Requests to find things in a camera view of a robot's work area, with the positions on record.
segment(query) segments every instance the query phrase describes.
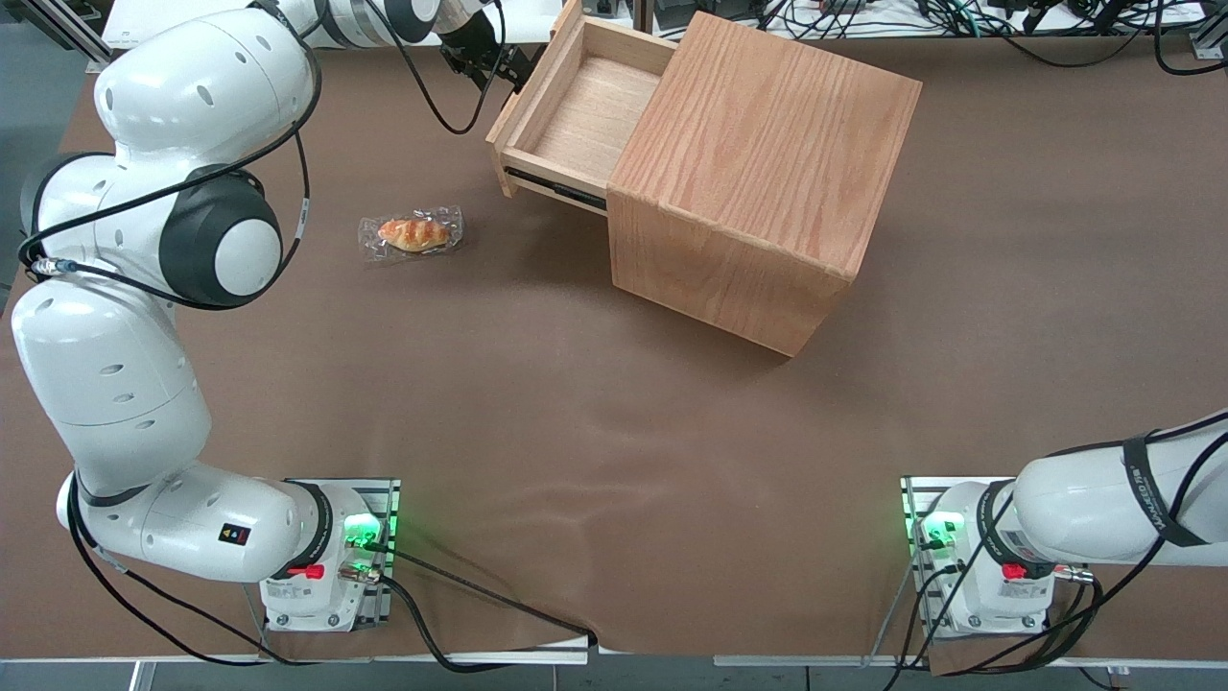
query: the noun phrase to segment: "red button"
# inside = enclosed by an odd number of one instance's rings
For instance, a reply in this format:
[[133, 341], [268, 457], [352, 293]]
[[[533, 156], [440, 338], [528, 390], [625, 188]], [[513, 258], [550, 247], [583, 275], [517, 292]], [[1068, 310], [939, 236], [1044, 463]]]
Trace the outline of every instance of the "red button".
[[287, 568], [286, 573], [289, 573], [290, 576], [298, 576], [301, 573], [306, 576], [309, 581], [319, 581], [324, 578], [324, 565], [312, 565], [309, 567], [302, 567], [302, 568]]
[[1028, 569], [1023, 565], [1002, 565], [1002, 577], [1007, 581], [1018, 581], [1028, 576]]

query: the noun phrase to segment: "green light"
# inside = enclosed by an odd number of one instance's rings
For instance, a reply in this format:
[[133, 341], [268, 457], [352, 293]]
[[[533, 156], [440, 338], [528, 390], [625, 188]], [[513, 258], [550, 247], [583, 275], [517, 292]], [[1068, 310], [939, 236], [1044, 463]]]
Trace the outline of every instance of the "green light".
[[949, 547], [955, 544], [954, 534], [964, 529], [964, 517], [954, 512], [935, 512], [925, 518], [922, 525], [931, 540]]
[[365, 550], [367, 545], [379, 540], [379, 519], [371, 514], [345, 517], [343, 531], [346, 545]]

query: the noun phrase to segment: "metal bracket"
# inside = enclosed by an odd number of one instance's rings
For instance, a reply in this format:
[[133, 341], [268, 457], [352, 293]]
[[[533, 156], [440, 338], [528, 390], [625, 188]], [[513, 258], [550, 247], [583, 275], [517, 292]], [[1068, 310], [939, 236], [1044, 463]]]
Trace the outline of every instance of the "metal bracket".
[[1194, 56], [1200, 60], [1223, 60], [1223, 42], [1228, 37], [1228, 5], [1190, 31]]
[[1109, 686], [1113, 686], [1114, 689], [1130, 689], [1130, 668], [1110, 666]]

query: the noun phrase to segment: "cable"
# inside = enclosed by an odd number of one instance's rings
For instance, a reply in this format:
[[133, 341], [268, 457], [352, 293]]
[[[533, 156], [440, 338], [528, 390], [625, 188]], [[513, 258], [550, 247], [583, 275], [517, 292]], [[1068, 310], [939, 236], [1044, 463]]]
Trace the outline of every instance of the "cable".
[[476, 593], [481, 593], [483, 595], [490, 598], [491, 600], [495, 600], [497, 603], [507, 605], [508, 608], [512, 608], [515, 610], [519, 610], [519, 611], [522, 611], [522, 612], [524, 612], [524, 614], [527, 614], [529, 616], [537, 617], [537, 619], [539, 619], [539, 620], [542, 620], [542, 621], [544, 621], [546, 623], [553, 623], [553, 625], [558, 626], [559, 628], [565, 628], [565, 630], [567, 630], [567, 631], [570, 631], [572, 633], [577, 633], [580, 636], [586, 636], [586, 637], [588, 637], [591, 644], [596, 643], [596, 641], [597, 641], [597, 636], [592, 632], [592, 630], [588, 630], [588, 628], [585, 628], [582, 626], [578, 626], [578, 625], [564, 621], [564, 620], [561, 620], [559, 617], [548, 615], [548, 614], [543, 612], [542, 610], [538, 610], [535, 608], [530, 608], [529, 605], [526, 605], [523, 603], [517, 603], [516, 600], [512, 600], [511, 598], [508, 598], [506, 595], [500, 595], [499, 593], [495, 593], [494, 590], [491, 590], [489, 588], [485, 588], [483, 585], [478, 585], [476, 583], [474, 583], [472, 581], [468, 581], [468, 579], [465, 579], [463, 577], [459, 577], [459, 576], [457, 576], [454, 573], [451, 573], [451, 572], [448, 572], [446, 569], [442, 569], [442, 568], [440, 568], [440, 567], [437, 567], [437, 566], [435, 566], [435, 565], [432, 565], [432, 563], [430, 563], [430, 562], [427, 562], [425, 560], [420, 560], [420, 558], [418, 558], [418, 557], [415, 557], [415, 556], [413, 556], [410, 554], [402, 552], [399, 550], [394, 550], [394, 549], [388, 547], [387, 545], [382, 545], [379, 542], [367, 542], [363, 549], [371, 550], [373, 552], [384, 552], [387, 555], [393, 555], [393, 556], [400, 557], [400, 558], [408, 561], [409, 563], [411, 563], [414, 566], [424, 568], [424, 569], [426, 569], [426, 571], [429, 571], [431, 573], [435, 573], [437, 576], [442, 576], [443, 578], [447, 578], [448, 581], [451, 581], [453, 583], [457, 583], [459, 585], [463, 585], [463, 587], [465, 587], [465, 588], [468, 588], [470, 590], [474, 590]]
[[93, 574], [95, 581], [97, 581], [98, 584], [102, 585], [102, 588], [107, 592], [107, 594], [109, 594], [117, 603], [119, 603], [120, 606], [128, 610], [129, 614], [139, 619], [145, 626], [152, 628], [158, 636], [169, 641], [171, 644], [173, 644], [176, 648], [183, 650], [184, 653], [192, 655], [193, 658], [196, 658], [198, 660], [219, 665], [226, 665], [226, 666], [255, 666], [264, 664], [263, 660], [223, 660], [221, 658], [214, 658], [211, 655], [196, 652], [183, 641], [176, 638], [174, 635], [172, 635], [169, 631], [158, 626], [157, 622], [147, 617], [139, 609], [136, 609], [135, 605], [129, 603], [128, 599], [119, 593], [119, 590], [115, 590], [115, 587], [107, 579], [106, 576], [103, 576], [102, 571], [98, 568], [98, 565], [96, 565], [93, 560], [90, 558], [90, 555], [86, 552], [85, 545], [82, 544], [82, 530], [85, 524], [81, 522], [81, 508], [77, 504], [76, 476], [74, 476], [69, 484], [68, 504], [69, 504], [68, 506], [69, 534], [72, 536], [72, 545], [76, 547], [77, 555], [81, 556], [81, 561], [85, 562], [85, 566], [90, 569], [90, 573]]
[[[306, 152], [303, 150], [302, 137], [300, 136], [298, 131], [302, 129], [303, 124], [306, 124], [307, 120], [311, 118], [312, 113], [316, 112], [316, 106], [319, 103], [321, 92], [323, 90], [323, 71], [322, 71], [322, 69], [319, 66], [319, 60], [316, 58], [316, 53], [303, 42], [302, 37], [298, 36], [293, 31], [293, 28], [290, 26], [290, 21], [286, 18], [286, 16], [280, 10], [278, 10], [275, 6], [273, 6], [273, 5], [262, 5], [262, 6], [265, 7], [268, 11], [274, 12], [274, 15], [278, 17], [278, 20], [286, 27], [286, 29], [290, 32], [290, 34], [295, 37], [295, 41], [298, 43], [300, 48], [302, 48], [303, 52], [307, 55], [307, 61], [308, 61], [308, 64], [311, 66], [311, 71], [312, 71], [312, 96], [311, 96], [311, 99], [307, 102], [307, 107], [303, 109], [303, 114], [297, 120], [295, 120], [293, 123], [291, 123], [290, 128], [286, 129], [286, 131], [284, 131], [280, 135], [278, 135], [278, 137], [274, 139], [273, 141], [270, 141], [269, 144], [265, 144], [264, 146], [257, 149], [252, 153], [248, 153], [247, 156], [243, 156], [242, 158], [239, 158], [239, 160], [237, 160], [237, 161], [235, 161], [232, 163], [227, 163], [225, 166], [221, 166], [217, 169], [214, 169], [214, 171], [211, 171], [209, 173], [205, 173], [205, 174], [203, 174], [200, 177], [187, 179], [187, 180], [183, 180], [183, 182], [179, 182], [179, 183], [176, 183], [176, 184], [171, 184], [171, 185], [163, 187], [162, 189], [157, 189], [155, 191], [150, 191], [147, 194], [142, 194], [142, 195], [136, 196], [134, 199], [129, 199], [128, 201], [123, 201], [120, 204], [115, 204], [114, 206], [107, 206], [106, 209], [98, 209], [96, 211], [91, 211], [88, 214], [84, 214], [81, 216], [77, 216], [75, 218], [69, 218], [66, 221], [61, 221], [61, 222], [55, 223], [52, 227], [48, 227], [45, 230], [38, 230], [38, 217], [37, 217], [37, 212], [36, 212], [34, 217], [31, 221], [32, 227], [29, 228], [31, 232], [29, 232], [28, 237], [26, 237], [21, 242], [21, 244], [18, 244], [18, 247], [17, 247], [17, 258], [26, 266], [27, 275], [34, 274], [33, 277], [34, 277], [36, 282], [41, 281], [41, 280], [45, 280], [47, 277], [49, 277], [48, 275], [37, 274], [36, 271], [31, 270], [33, 268], [33, 265], [34, 265], [34, 261], [37, 261], [41, 258], [47, 258], [45, 253], [42, 249], [42, 242], [44, 239], [47, 239], [48, 237], [52, 237], [52, 236], [58, 234], [60, 232], [64, 232], [66, 230], [71, 230], [74, 227], [85, 225], [87, 222], [93, 222], [93, 221], [97, 221], [97, 220], [101, 220], [101, 218], [104, 218], [104, 217], [108, 217], [108, 216], [113, 216], [115, 214], [120, 214], [120, 212], [135, 209], [138, 206], [142, 206], [145, 204], [149, 204], [150, 201], [156, 201], [157, 199], [161, 199], [163, 196], [168, 196], [171, 194], [178, 194], [179, 191], [184, 191], [187, 189], [192, 189], [194, 187], [199, 187], [199, 185], [201, 185], [201, 184], [204, 184], [206, 182], [217, 179], [217, 178], [220, 178], [222, 176], [231, 174], [231, 173], [238, 171], [239, 168], [242, 168], [243, 166], [251, 164], [252, 162], [254, 162], [254, 161], [257, 161], [259, 158], [263, 158], [268, 153], [270, 153], [270, 152], [275, 151], [276, 149], [279, 149], [282, 144], [285, 144], [286, 141], [289, 141], [291, 137], [293, 137], [295, 141], [296, 141], [297, 149], [298, 149], [298, 162], [300, 162], [300, 166], [302, 168], [302, 177], [303, 177], [303, 209], [305, 209], [305, 211], [303, 211], [303, 215], [300, 216], [298, 227], [297, 227], [297, 230], [295, 232], [295, 239], [293, 239], [293, 242], [292, 242], [292, 244], [290, 247], [290, 250], [286, 253], [285, 258], [282, 258], [281, 263], [278, 265], [278, 269], [274, 272], [273, 277], [269, 280], [269, 282], [265, 284], [265, 286], [262, 287], [255, 293], [255, 296], [258, 297], [258, 296], [263, 295], [265, 291], [268, 291], [273, 286], [274, 282], [276, 282], [278, 277], [281, 275], [281, 272], [290, 264], [290, 260], [293, 258], [295, 252], [297, 250], [297, 245], [298, 245], [300, 239], [302, 238], [303, 226], [305, 226], [305, 222], [306, 222], [306, 209], [309, 205], [308, 201], [309, 201], [309, 198], [311, 198], [311, 180], [309, 180], [308, 172], [307, 172], [307, 156], [306, 156]], [[72, 264], [66, 264], [66, 265], [74, 265], [75, 266], [74, 270], [80, 270], [82, 272], [92, 272], [92, 274], [96, 274], [96, 275], [102, 275], [102, 276], [106, 276], [106, 277], [111, 277], [112, 280], [117, 280], [117, 281], [123, 282], [125, 285], [129, 285], [131, 287], [136, 287], [136, 288], [144, 290], [144, 291], [146, 291], [146, 292], [149, 292], [151, 295], [155, 295], [157, 297], [162, 297], [163, 299], [168, 299], [171, 302], [176, 302], [178, 304], [183, 304], [183, 306], [187, 306], [187, 307], [193, 307], [193, 308], [198, 308], [198, 309], [212, 309], [212, 311], [217, 311], [217, 309], [230, 309], [230, 308], [235, 308], [237, 306], [241, 306], [241, 304], [216, 306], [216, 304], [209, 304], [209, 303], [204, 303], [204, 302], [196, 302], [194, 299], [185, 299], [183, 297], [179, 297], [178, 295], [172, 295], [172, 293], [166, 292], [163, 290], [158, 290], [158, 288], [154, 287], [152, 285], [145, 284], [142, 281], [139, 281], [139, 280], [135, 280], [135, 279], [131, 279], [131, 277], [128, 277], [128, 276], [124, 276], [123, 279], [117, 277], [120, 274], [118, 274], [115, 271], [109, 271], [107, 269], [99, 269], [97, 266], [87, 266], [86, 264], [72, 263]]]
[[[90, 572], [93, 574], [95, 579], [98, 581], [98, 583], [107, 590], [107, 593], [111, 594], [112, 598], [115, 599], [115, 601], [118, 601], [125, 610], [128, 610], [130, 614], [133, 614], [136, 619], [139, 619], [146, 626], [149, 626], [150, 628], [152, 628], [155, 632], [157, 632], [158, 635], [161, 635], [163, 638], [166, 638], [167, 641], [169, 641], [177, 648], [179, 648], [184, 653], [187, 653], [187, 654], [189, 654], [189, 655], [192, 655], [192, 657], [194, 657], [194, 658], [196, 658], [199, 660], [204, 660], [206, 663], [223, 664], [223, 665], [230, 665], [230, 666], [255, 666], [255, 665], [265, 664], [265, 660], [243, 660], [243, 662], [222, 660], [220, 658], [212, 658], [212, 657], [206, 655], [204, 653], [199, 653], [199, 652], [192, 649], [190, 647], [188, 647], [185, 643], [183, 643], [182, 641], [179, 641], [174, 636], [172, 636], [169, 632], [167, 632], [160, 625], [157, 625], [156, 622], [154, 622], [144, 612], [141, 612], [139, 609], [136, 609], [135, 605], [133, 605], [123, 595], [120, 595], [119, 592], [115, 590], [115, 588], [111, 583], [111, 581], [102, 573], [102, 571], [93, 562], [93, 560], [91, 560], [90, 556], [86, 554], [85, 545], [82, 544], [82, 540], [85, 542], [88, 542], [91, 545], [91, 547], [93, 547], [95, 550], [101, 550], [101, 547], [97, 545], [97, 542], [93, 540], [93, 538], [90, 536], [90, 531], [85, 527], [85, 522], [81, 519], [81, 507], [77, 503], [79, 502], [79, 496], [80, 495], [79, 495], [79, 490], [77, 490], [77, 479], [76, 479], [76, 475], [74, 475], [72, 480], [69, 481], [69, 496], [68, 496], [69, 533], [72, 535], [72, 542], [74, 542], [74, 545], [76, 545], [77, 554], [81, 555], [81, 560], [86, 563], [86, 567], [90, 568]], [[155, 583], [150, 582], [149, 579], [146, 579], [145, 577], [140, 576], [135, 571], [133, 571], [133, 569], [130, 569], [128, 567], [123, 567], [122, 565], [119, 565], [114, 560], [108, 558], [107, 561], [112, 566], [114, 566], [123, 576], [126, 576], [128, 578], [131, 578], [133, 581], [135, 581], [136, 583], [139, 583], [140, 585], [142, 585], [144, 588], [146, 588], [147, 590], [150, 590], [151, 593], [154, 593], [155, 595], [157, 595], [158, 598], [162, 598], [163, 600], [167, 600], [168, 603], [172, 603], [172, 604], [174, 604], [174, 605], [177, 605], [179, 608], [183, 608], [183, 609], [185, 609], [188, 611], [192, 611], [192, 612], [196, 614], [200, 617], [204, 617], [204, 619], [209, 620], [210, 622], [212, 622], [214, 625], [216, 625], [216, 626], [223, 628], [223, 630], [226, 630], [227, 632], [230, 632], [235, 637], [241, 638], [241, 639], [246, 641], [247, 643], [252, 644], [254, 648], [257, 648], [262, 653], [269, 655], [270, 658], [273, 658], [273, 660], [275, 660], [275, 662], [278, 662], [280, 664], [284, 664], [284, 665], [287, 665], [287, 666], [307, 666], [307, 665], [317, 664], [317, 663], [297, 662], [297, 660], [290, 660], [290, 659], [282, 658], [278, 653], [275, 653], [275, 652], [270, 650], [268, 647], [265, 647], [264, 643], [262, 643], [260, 641], [257, 641], [255, 638], [253, 638], [253, 637], [243, 633], [238, 628], [231, 626], [226, 621], [222, 621], [221, 619], [216, 617], [211, 612], [205, 611], [205, 610], [198, 608], [196, 605], [193, 605], [192, 603], [188, 603], [185, 600], [176, 598], [174, 595], [171, 595], [166, 590], [162, 590], [161, 588], [158, 588]]]
[[1045, 58], [1043, 55], [1038, 55], [1036, 53], [1033, 53], [1032, 50], [1024, 48], [1019, 43], [1016, 43], [1014, 39], [1012, 39], [1011, 37], [1008, 37], [1006, 34], [1001, 34], [1000, 33], [1000, 34], [997, 34], [997, 37], [1001, 38], [1002, 41], [1006, 41], [1007, 43], [1009, 43], [1011, 47], [1014, 48], [1016, 50], [1023, 53], [1024, 55], [1032, 58], [1033, 60], [1036, 60], [1038, 63], [1040, 63], [1043, 65], [1049, 65], [1050, 68], [1061, 68], [1061, 69], [1082, 69], [1082, 68], [1094, 68], [1095, 65], [1099, 65], [1102, 63], [1106, 63], [1106, 61], [1116, 58], [1117, 55], [1121, 54], [1122, 50], [1125, 50], [1133, 42], [1135, 38], [1138, 38], [1140, 33], [1142, 33], [1142, 31], [1141, 29], [1136, 29], [1133, 33], [1130, 34], [1130, 38], [1125, 39], [1121, 43], [1121, 45], [1117, 45], [1108, 55], [1104, 55], [1102, 58], [1097, 58], [1094, 60], [1088, 60], [1086, 63], [1059, 63], [1056, 60], [1051, 60], [1049, 58]]
[[1160, 26], [1160, 22], [1163, 20], [1163, 17], [1164, 17], [1164, 4], [1160, 2], [1159, 6], [1156, 7], [1156, 23], [1152, 27], [1152, 29], [1153, 29], [1152, 31], [1152, 36], [1154, 37], [1154, 39], [1152, 42], [1152, 48], [1153, 48], [1154, 54], [1156, 54], [1156, 64], [1159, 65], [1159, 69], [1164, 70], [1165, 72], [1168, 72], [1170, 75], [1175, 75], [1175, 76], [1199, 76], [1199, 75], [1217, 72], [1217, 71], [1219, 71], [1219, 70], [1222, 70], [1224, 68], [1228, 68], [1228, 60], [1219, 60], [1218, 63], [1216, 63], [1213, 65], [1206, 65], [1206, 66], [1202, 66], [1202, 68], [1195, 68], [1195, 69], [1189, 69], [1189, 70], [1180, 69], [1180, 68], [1174, 68], [1174, 66], [1169, 65], [1168, 63], [1165, 63], [1164, 61], [1164, 52], [1163, 52], [1163, 49], [1160, 49], [1160, 45], [1159, 45], [1159, 38], [1160, 38], [1159, 34], [1163, 31], [1162, 26]]
[[1104, 691], [1117, 691], [1116, 686], [1110, 686], [1109, 684], [1104, 684], [1103, 681], [1097, 680], [1094, 676], [1092, 676], [1092, 673], [1087, 671], [1086, 669], [1081, 666], [1077, 666], [1074, 669], [1077, 669], [1078, 673], [1082, 674], [1084, 679], [1087, 679], [1092, 684], [1095, 684], [1099, 689], [1104, 689]]
[[[890, 689], [895, 686], [895, 682], [899, 681], [900, 674], [903, 674], [905, 669], [914, 669], [905, 665], [904, 660], [909, 657], [909, 644], [912, 642], [912, 632], [916, 630], [917, 616], [921, 612], [921, 599], [926, 596], [930, 587], [933, 585], [933, 582], [937, 581], [939, 576], [954, 573], [954, 568], [955, 567], [947, 567], [931, 573], [930, 577], [921, 583], [921, 588], [917, 589], [917, 596], [912, 600], [912, 611], [909, 614], [909, 627], [904, 631], [904, 646], [900, 648], [900, 658], [895, 662], [895, 671], [892, 674], [892, 679], [887, 682], [887, 686], [883, 686], [883, 691], [890, 691]], [[931, 630], [935, 627], [937, 627], [937, 621], [930, 625]]]
[[92, 274], [92, 275], [101, 275], [103, 277], [108, 277], [111, 280], [114, 280], [115, 282], [122, 282], [124, 285], [128, 285], [129, 287], [135, 287], [138, 290], [142, 290], [145, 292], [149, 292], [150, 295], [154, 295], [155, 297], [161, 297], [162, 299], [166, 299], [168, 302], [174, 302], [176, 304], [183, 304], [185, 307], [192, 307], [194, 309], [219, 312], [219, 311], [226, 311], [226, 309], [235, 309], [235, 308], [242, 307], [243, 304], [247, 304], [252, 299], [255, 299], [257, 297], [259, 297], [259, 296], [264, 295], [265, 292], [268, 292], [269, 288], [273, 287], [273, 284], [275, 284], [278, 281], [278, 279], [281, 277], [281, 272], [285, 271], [286, 266], [290, 265], [290, 261], [293, 260], [295, 254], [298, 252], [298, 243], [302, 241], [303, 227], [305, 227], [305, 222], [306, 222], [306, 217], [307, 217], [306, 216], [306, 209], [307, 209], [308, 204], [311, 203], [311, 176], [307, 172], [307, 152], [303, 149], [302, 137], [296, 131], [293, 134], [293, 139], [295, 139], [296, 147], [298, 150], [298, 164], [300, 164], [300, 167], [302, 169], [302, 178], [303, 178], [303, 209], [305, 209], [305, 212], [300, 217], [298, 228], [295, 231], [295, 237], [293, 237], [293, 241], [291, 241], [291, 243], [290, 243], [290, 249], [286, 252], [286, 255], [278, 264], [278, 268], [273, 271], [273, 276], [269, 279], [269, 282], [264, 284], [264, 287], [262, 287], [260, 290], [258, 290], [252, 296], [252, 298], [248, 299], [247, 302], [243, 302], [242, 304], [214, 304], [214, 303], [210, 303], [210, 302], [196, 302], [195, 299], [187, 299], [187, 298], [181, 297], [181, 296], [178, 296], [178, 295], [176, 295], [173, 292], [168, 292], [168, 291], [162, 290], [160, 287], [155, 287], [155, 286], [152, 286], [152, 285], [150, 285], [147, 282], [136, 280], [134, 277], [129, 277], [129, 276], [126, 276], [126, 275], [124, 275], [122, 272], [113, 271], [111, 269], [104, 269], [104, 268], [101, 268], [101, 266], [95, 266], [92, 264], [82, 264], [82, 263], [75, 261], [72, 259], [55, 259], [54, 260], [55, 270], [58, 270], [60, 272], [87, 272], [87, 274]]
[[422, 643], [426, 643], [426, 649], [431, 652], [431, 657], [435, 662], [440, 663], [440, 666], [448, 671], [454, 671], [457, 674], [476, 674], [481, 671], [491, 671], [496, 669], [502, 669], [508, 665], [506, 664], [472, 664], [463, 665], [453, 663], [443, 655], [443, 650], [440, 650], [438, 644], [431, 636], [430, 630], [426, 627], [426, 620], [422, 617], [422, 611], [418, 609], [418, 603], [410, 596], [409, 590], [405, 590], [400, 583], [397, 583], [392, 577], [383, 577], [381, 583], [388, 587], [389, 590], [395, 593], [402, 600], [404, 600], [405, 606], [409, 608], [409, 616], [414, 617], [414, 626], [418, 627], [418, 632], [422, 636]]
[[388, 22], [388, 17], [386, 17], [384, 14], [376, 7], [373, 0], [366, 0], [366, 4], [367, 7], [371, 7], [371, 11], [375, 12], [379, 23], [382, 23], [384, 28], [388, 29], [388, 33], [392, 34], [393, 43], [397, 44], [397, 50], [400, 52], [400, 58], [405, 61], [405, 66], [409, 68], [409, 72], [414, 75], [414, 81], [418, 82], [418, 88], [422, 92], [422, 98], [426, 99], [426, 106], [431, 109], [431, 113], [435, 114], [435, 119], [440, 120], [443, 129], [451, 131], [452, 134], [469, 134], [469, 130], [478, 124], [478, 115], [481, 114], [481, 106], [486, 102], [486, 93], [490, 91], [490, 85], [495, 82], [495, 74], [499, 71], [499, 65], [503, 61], [503, 54], [507, 52], [507, 20], [503, 17], [502, 1], [495, 0], [494, 2], [495, 10], [499, 12], [499, 56], [495, 58], [495, 64], [490, 68], [490, 79], [488, 79], [486, 83], [481, 87], [481, 95], [478, 96], [478, 104], [473, 109], [473, 115], [469, 118], [469, 123], [462, 128], [452, 126], [446, 119], [443, 119], [443, 114], [440, 113], [438, 107], [435, 104], [435, 99], [431, 98], [431, 95], [426, 91], [426, 82], [422, 81], [422, 75], [419, 74], [418, 65], [414, 64], [414, 58], [409, 55], [409, 52], [405, 49], [405, 44], [400, 41], [400, 36], [397, 34], [397, 32], [392, 28], [392, 23]]
[[[1098, 598], [1104, 596], [1104, 588], [1100, 585], [1099, 581], [1092, 582], [1092, 589], [1093, 589], [1093, 598], [1092, 598], [1093, 603]], [[1067, 610], [1066, 616], [1070, 616], [1071, 611], [1073, 611], [1073, 608]], [[1034, 669], [1040, 669], [1043, 666], [1046, 666], [1054, 663], [1055, 660], [1066, 657], [1066, 654], [1070, 653], [1076, 644], [1078, 644], [1079, 639], [1083, 637], [1084, 633], [1087, 633], [1087, 630], [1092, 626], [1092, 621], [1095, 620], [1095, 614], [1097, 610], [1090, 608], [1087, 611], [1079, 612], [1077, 615], [1078, 626], [1076, 626], [1074, 630], [1071, 631], [1066, 636], [1066, 638], [1062, 639], [1061, 643], [1057, 643], [1056, 647], [1052, 646], [1057, 642], [1057, 637], [1062, 633], [1063, 630], [1061, 627], [1050, 627], [1046, 631], [1041, 632], [1043, 636], [1046, 638], [1045, 643], [1038, 650], [1029, 654], [1022, 663], [1012, 665], [992, 666], [992, 668], [991, 666], [979, 668], [977, 665], [979, 669], [970, 668], [968, 670], [948, 673], [944, 674], [943, 676], [964, 676], [965, 674], [1016, 674], [1020, 671], [1032, 671]]]
[[[985, 527], [986, 534], [992, 533], [997, 528], [997, 524], [998, 522], [1002, 520], [1002, 517], [1006, 514], [1006, 511], [1011, 508], [1012, 501], [1014, 501], [1014, 492], [1012, 492], [1011, 496], [1007, 497], [1005, 502], [1002, 502], [1002, 508], [1000, 508], [997, 514], [993, 517], [993, 523]], [[964, 579], [968, 578], [969, 573], [971, 573], [973, 565], [976, 563], [976, 557], [981, 555], [981, 551], [984, 549], [985, 549], [985, 536], [982, 535], [981, 541], [976, 544], [976, 549], [973, 550], [973, 554], [968, 557], [968, 562], [964, 565], [963, 571], [959, 572], [959, 578], [955, 579], [955, 583], [950, 589], [950, 594], [947, 595], [947, 600], [943, 601], [942, 604], [942, 609], [938, 610], [938, 616], [935, 617], [936, 622], [942, 622], [942, 619], [947, 616], [947, 611], [950, 610], [952, 603], [955, 601], [955, 593], [959, 592], [959, 587], [964, 584]], [[930, 643], [933, 642], [933, 637], [936, 633], [938, 633], [937, 623], [930, 627], [930, 633], [926, 635], [925, 642], [921, 643], [921, 649], [917, 650], [916, 659], [912, 662], [911, 665], [909, 665], [909, 669], [917, 669], [917, 664], [921, 660], [921, 655], [923, 655], [925, 652], [930, 649]]]
[[[1214, 439], [1214, 442], [1212, 442], [1211, 444], [1208, 444], [1207, 448], [1203, 449], [1202, 453], [1199, 454], [1199, 457], [1195, 459], [1194, 464], [1190, 465], [1189, 470], [1186, 470], [1185, 477], [1181, 479], [1181, 485], [1178, 487], [1176, 495], [1174, 496], [1173, 502], [1172, 502], [1172, 504], [1169, 507], [1169, 514], [1168, 515], [1173, 520], [1178, 519], [1178, 515], [1180, 514], [1180, 511], [1181, 511], [1181, 504], [1185, 502], [1185, 497], [1189, 493], [1190, 487], [1194, 485], [1194, 479], [1199, 475], [1199, 471], [1201, 471], [1202, 466], [1205, 466], [1207, 464], [1207, 461], [1211, 459], [1211, 457], [1214, 455], [1214, 453], [1218, 452], [1226, 444], [1228, 444], [1228, 433], [1221, 434], [1219, 437], [1217, 437]], [[1156, 555], [1159, 554], [1160, 547], [1164, 546], [1164, 542], [1165, 542], [1165, 540], [1163, 538], [1157, 536], [1156, 538], [1156, 542], [1152, 544], [1152, 547], [1147, 551], [1147, 554], [1143, 555], [1143, 557], [1138, 561], [1138, 563], [1135, 565], [1135, 567], [1131, 568], [1130, 572], [1127, 572], [1126, 576], [1121, 578], [1121, 581], [1119, 581], [1117, 583], [1115, 583], [1113, 585], [1113, 588], [1110, 588], [1103, 595], [1098, 595], [1098, 596], [1092, 598], [1092, 603], [1087, 608], [1084, 608], [1083, 610], [1081, 610], [1079, 612], [1076, 612], [1076, 614], [1073, 614], [1071, 616], [1062, 617], [1062, 620], [1059, 621], [1057, 623], [1055, 623], [1054, 626], [1051, 626], [1049, 628], [1049, 631], [1043, 631], [1040, 633], [1029, 636], [1028, 638], [1024, 638], [1023, 641], [1020, 641], [1020, 642], [1018, 642], [1018, 643], [1016, 643], [1013, 646], [1007, 647], [1005, 650], [997, 653], [996, 655], [986, 658], [985, 660], [981, 660], [980, 663], [977, 663], [977, 664], [975, 664], [975, 665], [973, 665], [973, 666], [970, 666], [970, 668], [968, 668], [965, 670], [962, 670], [959, 673], [954, 673], [952, 676], [962, 675], [962, 674], [968, 674], [968, 673], [973, 673], [973, 671], [977, 671], [977, 670], [985, 669], [986, 666], [996, 663], [997, 660], [1001, 660], [1002, 658], [1009, 655], [1011, 653], [1018, 650], [1019, 648], [1023, 648], [1024, 646], [1032, 644], [1032, 643], [1039, 641], [1040, 638], [1044, 638], [1044, 637], [1049, 636], [1052, 630], [1070, 626], [1071, 623], [1073, 623], [1076, 621], [1082, 621], [1083, 617], [1087, 616], [1087, 615], [1089, 615], [1089, 614], [1094, 615], [1094, 612], [1099, 611], [1100, 608], [1103, 608], [1105, 604], [1108, 604], [1110, 600], [1113, 600], [1117, 595], [1117, 593], [1121, 593], [1121, 590], [1125, 589], [1126, 585], [1130, 585], [1130, 583], [1135, 578], [1137, 578], [1138, 574], [1143, 572], [1143, 569], [1147, 568], [1147, 566], [1152, 562], [1152, 560], [1156, 558]]]

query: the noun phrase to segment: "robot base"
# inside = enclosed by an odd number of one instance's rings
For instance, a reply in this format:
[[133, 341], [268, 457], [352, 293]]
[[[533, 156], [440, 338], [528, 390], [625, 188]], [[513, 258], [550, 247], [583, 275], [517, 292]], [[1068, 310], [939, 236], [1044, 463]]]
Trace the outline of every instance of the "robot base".
[[959, 573], [941, 576], [925, 594], [925, 620], [933, 625], [933, 617], [942, 611], [943, 603], [950, 606], [943, 620], [937, 622], [935, 638], [958, 638], [980, 635], [1033, 635], [1043, 630], [1046, 611], [1052, 603], [1054, 577], [1040, 579], [1003, 576], [986, 550], [973, 561], [973, 552], [981, 541], [977, 507], [989, 486], [981, 482], [964, 482], [950, 479], [953, 485], [933, 502], [928, 514], [915, 527], [916, 544], [942, 541], [944, 547], [921, 550], [920, 576], [923, 579], [935, 571], [971, 563], [959, 590], [952, 590]]
[[[365, 576], [375, 566], [379, 567], [383, 555], [376, 555], [352, 546], [355, 540], [388, 540], [394, 523], [389, 520], [388, 533], [375, 515], [389, 515], [395, 500], [388, 480], [330, 480], [307, 481], [319, 486], [333, 508], [333, 529], [323, 555], [314, 567], [323, 567], [322, 577], [308, 578], [306, 573], [286, 579], [265, 579], [260, 583], [269, 631], [345, 632], [372, 626], [383, 619], [387, 608], [371, 603], [371, 583]], [[378, 511], [363, 501], [356, 490], [382, 486], [386, 511]], [[378, 592], [377, 600], [382, 599]]]

